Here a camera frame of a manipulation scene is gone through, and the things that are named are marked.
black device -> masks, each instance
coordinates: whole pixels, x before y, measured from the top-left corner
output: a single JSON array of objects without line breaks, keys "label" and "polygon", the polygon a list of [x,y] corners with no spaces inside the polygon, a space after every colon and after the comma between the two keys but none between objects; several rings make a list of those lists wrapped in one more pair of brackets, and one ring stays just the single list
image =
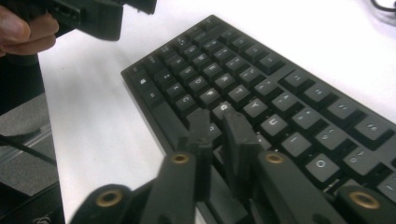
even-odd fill
[{"label": "black device", "polygon": [[257,143],[241,145],[250,152],[225,151],[224,111],[244,116],[263,150],[287,155],[337,211],[332,201],[347,186],[369,189],[396,203],[395,124],[216,16],[121,73],[167,153],[189,136],[189,119],[196,111],[210,111],[211,195],[197,204],[209,223],[266,218],[251,211],[276,210],[263,205],[271,198],[258,205],[249,200],[280,184],[257,190],[258,174],[245,166],[249,161],[240,161],[253,157]]},{"label": "black device", "polygon": [[[9,8],[29,22],[46,12],[59,22],[100,39],[120,39],[123,4],[153,14],[157,0],[0,0],[0,5]],[[17,65],[32,65],[38,62],[37,55],[8,55]]]}]

table surface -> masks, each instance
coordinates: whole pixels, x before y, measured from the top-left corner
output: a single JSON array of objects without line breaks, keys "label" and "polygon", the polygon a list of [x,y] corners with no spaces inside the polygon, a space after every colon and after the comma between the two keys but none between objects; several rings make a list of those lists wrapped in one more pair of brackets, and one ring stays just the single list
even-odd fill
[{"label": "table surface", "polygon": [[396,21],[368,0],[166,0],[152,16],[124,7],[118,42],[73,31],[39,54],[66,222],[93,190],[156,176],[161,146],[120,71],[211,14],[396,123]]}]

black plastic part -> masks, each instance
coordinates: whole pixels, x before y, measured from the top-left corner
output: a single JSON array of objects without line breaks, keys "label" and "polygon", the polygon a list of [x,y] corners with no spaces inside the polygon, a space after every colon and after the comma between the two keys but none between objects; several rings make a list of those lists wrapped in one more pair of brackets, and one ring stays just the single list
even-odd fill
[{"label": "black plastic part", "polygon": [[122,185],[106,185],[90,194],[78,209],[71,224],[124,223],[132,192]]},{"label": "black plastic part", "polygon": [[253,178],[252,164],[263,151],[245,116],[225,111],[223,120],[222,158],[227,182],[237,198],[250,198]]},{"label": "black plastic part", "polygon": [[210,196],[210,175],[213,146],[209,138],[210,114],[208,110],[197,110],[189,116],[190,136],[181,140],[178,151],[188,151],[197,160],[195,176],[195,200],[204,202]]},{"label": "black plastic part", "polygon": [[264,151],[255,164],[265,200],[280,223],[346,223],[286,155]]},{"label": "black plastic part", "polygon": [[195,167],[195,157],[188,152],[165,156],[148,196],[141,224],[193,223]]},{"label": "black plastic part", "polygon": [[335,207],[348,223],[395,223],[396,206],[384,196],[361,186],[337,191]]}]

black key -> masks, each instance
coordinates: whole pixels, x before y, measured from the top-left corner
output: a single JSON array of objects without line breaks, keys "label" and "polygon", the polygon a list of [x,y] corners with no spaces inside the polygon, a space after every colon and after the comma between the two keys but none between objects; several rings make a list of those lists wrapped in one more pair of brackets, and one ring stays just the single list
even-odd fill
[{"label": "black key", "polygon": [[292,157],[299,157],[312,147],[312,144],[300,133],[292,134],[281,145]]},{"label": "black key", "polygon": [[282,92],[277,84],[269,79],[265,79],[264,81],[257,84],[257,86],[254,87],[254,91],[257,92],[263,102],[274,99],[275,96]]},{"label": "black key", "polygon": [[328,150],[336,150],[347,142],[347,135],[335,126],[329,125],[315,136],[315,139]]},{"label": "black key", "polygon": [[246,57],[251,63],[256,63],[258,60],[262,59],[268,52],[260,44],[255,44],[249,49],[245,50],[244,57]]},{"label": "black key", "polygon": [[186,93],[186,90],[180,83],[175,83],[173,86],[168,88],[165,93],[169,101],[174,103]]},{"label": "black key", "polygon": [[246,114],[248,121],[252,126],[254,126],[268,114],[269,109],[268,106],[260,99],[256,98],[248,105],[245,105],[243,111]]},{"label": "black key", "polygon": [[198,73],[193,67],[188,66],[181,72],[179,72],[177,76],[180,82],[182,82],[184,85],[187,85],[189,82],[193,81],[195,78],[198,77]]},{"label": "black key", "polygon": [[200,23],[200,25],[206,30],[210,31],[213,28],[217,27],[220,24],[219,20],[213,17],[206,18],[204,21]]},{"label": "black key", "polygon": [[275,106],[277,112],[285,116],[298,110],[302,106],[297,97],[289,92],[280,94],[272,101],[272,104]]},{"label": "black key", "polygon": [[248,68],[248,64],[245,60],[239,56],[231,59],[229,62],[225,64],[227,71],[233,75],[239,75],[242,71]]},{"label": "black key", "polygon": [[285,65],[276,55],[269,54],[257,62],[257,66],[266,74],[272,75],[276,70]]},{"label": "black key", "polygon": [[376,188],[396,203],[396,173],[390,174]]},{"label": "black key", "polygon": [[202,70],[204,70],[204,68],[206,68],[212,62],[210,61],[210,58],[205,53],[202,53],[202,54],[199,54],[195,59],[193,59],[192,63],[198,69],[198,71],[202,71]]},{"label": "black key", "polygon": [[289,130],[288,123],[277,114],[263,122],[260,127],[262,128],[262,134],[268,136],[269,141],[278,140]]},{"label": "black key", "polygon": [[168,69],[163,69],[161,72],[155,74],[154,81],[162,88],[163,91],[177,83],[176,78]]},{"label": "black key", "polygon": [[326,116],[342,127],[358,119],[361,114],[358,106],[346,98],[338,99],[326,110]]},{"label": "black key", "polygon": [[227,97],[228,97],[230,103],[236,109],[238,109],[248,103],[248,101],[251,98],[251,94],[250,94],[250,91],[246,87],[239,85],[238,87],[236,87],[235,89],[230,91],[227,94]]},{"label": "black key", "polygon": [[210,86],[203,77],[198,77],[189,84],[189,88],[194,97],[200,96],[202,93],[207,91]]},{"label": "black key", "polygon": [[381,118],[368,116],[352,130],[356,138],[370,149],[376,149],[394,132]]},{"label": "black key", "polygon": [[212,113],[215,117],[215,121],[218,125],[222,125],[223,115],[225,110],[235,110],[232,105],[230,105],[227,101],[219,104],[212,110]]},{"label": "black key", "polygon": [[222,48],[217,51],[214,56],[216,58],[216,61],[220,65],[224,65],[229,62],[233,57],[235,57],[235,54],[228,48]]},{"label": "black key", "polygon": [[140,94],[148,108],[152,108],[163,101],[163,95],[152,82],[150,82],[148,87],[143,89]]},{"label": "black key", "polygon": [[269,150],[272,145],[266,138],[264,138],[261,134],[257,134],[257,139],[259,140],[260,145],[262,145],[262,149]]},{"label": "black key", "polygon": [[189,48],[183,51],[183,55],[187,58],[189,62],[192,61],[192,59],[195,58],[201,51],[199,48],[195,45],[191,45]]},{"label": "black key", "polygon": [[173,57],[168,61],[168,63],[172,72],[175,74],[178,74],[180,71],[189,66],[187,62],[180,56]]},{"label": "black key", "polygon": [[248,89],[253,88],[265,79],[264,75],[254,67],[249,67],[238,77],[241,80],[242,84],[244,84],[244,86],[246,86]]},{"label": "black key", "polygon": [[340,171],[340,168],[324,154],[316,156],[305,168],[320,183],[330,181],[330,179]]},{"label": "black key", "polygon": [[177,53],[174,49],[172,49],[169,45],[164,45],[160,49],[158,49],[158,54],[163,61],[167,61],[168,59],[175,56]]},{"label": "black key", "polygon": [[241,36],[233,43],[231,43],[231,48],[234,49],[238,53],[242,53],[246,49],[248,49],[251,46],[250,39],[247,36]]},{"label": "black key", "polygon": [[372,152],[364,147],[357,147],[343,161],[359,175],[368,175],[380,164]]},{"label": "black key", "polygon": [[211,40],[207,42],[203,47],[204,52],[207,53],[210,57],[222,48],[224,48],[224,46],[218,40]]},{"label": "black key", "polygon": [[201,48],[204,44],[209,42],[211,39],[212,39],[212,37],[208,33],[203,32],[203,33],[198,34],[192,41]]},{"label": "black key", "polygon": [[309,78],[306,72],[297,69],[288,74],[281,83],[289,91],[298,93],[312,85],[313,81]]},{"label": "black key", "polygon": [[221,95],[225,95],[237,86],[237,82],[230,74],[226,73],[215,81],[215,86]]},{"label": "black key", "polygon": [[143,62],[143,65],[151,76],[154,76],[165,68],[165,65],[163,65],[161,60],[155,55],[149,55]]},{"label": "black key", "polygon": [[324,83],[317,83],[304,92],[306,102],[316,109],[328,105],[334,97],[329,86]]},{"label": "black key", "polygon": [[220,35],[220,40],[224,42],[226,45],[231,44],[237,37],[239,37],[239,34],[236,30],[230,29]]},{"label": "black key", "polygon": [[191,45],[191,42],[186,36],[181,35],[172,41],[172,45],[175,46],[178,53],[181,53]]},{"label": "black key", "polygon": [[190,95],[185,95],[180,98],[176,103],[176,108],[178,114],[182,117],[185,118],[187,115],[189,115],[192,111],[198,108],[198,104],[194,101],[192,96]]},{"label": "black key", "polygon": [[221,95],[215,89],[209,89],[199,97],[204,108],[213,109],[222,102]]},{"label": "black key", "polygon": [[209,82],[214,82],[222,74],[224,74],[224,72],[217,63],[212,63],[207,68],[204,69],[205,78]]},{"label": "black key", "polygon": [[324,124],[320,114],[312,108],[306,107],[292,118],[293,122],[297,124],[298,128],[308,132],[317,129]]}]

spacebar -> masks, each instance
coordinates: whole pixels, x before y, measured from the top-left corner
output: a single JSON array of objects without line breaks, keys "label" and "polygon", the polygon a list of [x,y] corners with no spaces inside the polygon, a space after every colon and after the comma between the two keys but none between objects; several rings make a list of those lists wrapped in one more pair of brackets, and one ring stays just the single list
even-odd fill
[{"label": "spacebar", "polygon": [[151,114],[173,150],[177,149],[178,141],[181,137],[189,136],[189,131],[184,127],[168,103],[162,102],[155,106],[151,110]]}]

